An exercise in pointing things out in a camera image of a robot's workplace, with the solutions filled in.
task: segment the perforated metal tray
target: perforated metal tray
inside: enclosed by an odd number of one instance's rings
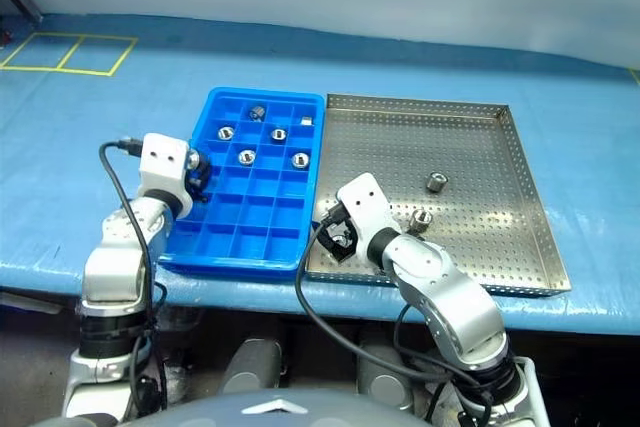
[[[449,177],[439,194],[425,178]],[[328,96],[314,219],[342,185],[371,172],[406,228],[420,207],[424,234],[488,290],[552,295],[571,286],[506,105]],[[335,262],[318,244],[307,269],[325,280],[386,283],[354,258]]]

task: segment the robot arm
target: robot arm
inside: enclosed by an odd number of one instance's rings
[[[153,267],[174,220],[204,200],[210,165],[186,142],[159,134],[111,145],[140,157],[141,184],[129,207],[144,245],[124,206],[103,221],[102,241],[84,269],[82,335],[71,355],[63,416],[102,412],[121,422],[131,403],[141,414],[160,403],[155,380],[135,375],[153,348]],[[138,386],[142,395],[133,398]]]
[[[491,421],[548,426],[533,363],[510,354],[502,317],[491,296],[457,269],[443,247],[401,232],[371,174],[342,187],[337,198],[347,213],[340,220],[348,219],[355,230],[350,237],[357,239],[358,259],[389,276],[404,300],[424,315],[444,359],[490,393]],[[481,418],[485,406],[478,389],[461,381],[454,384],[468,416]]]

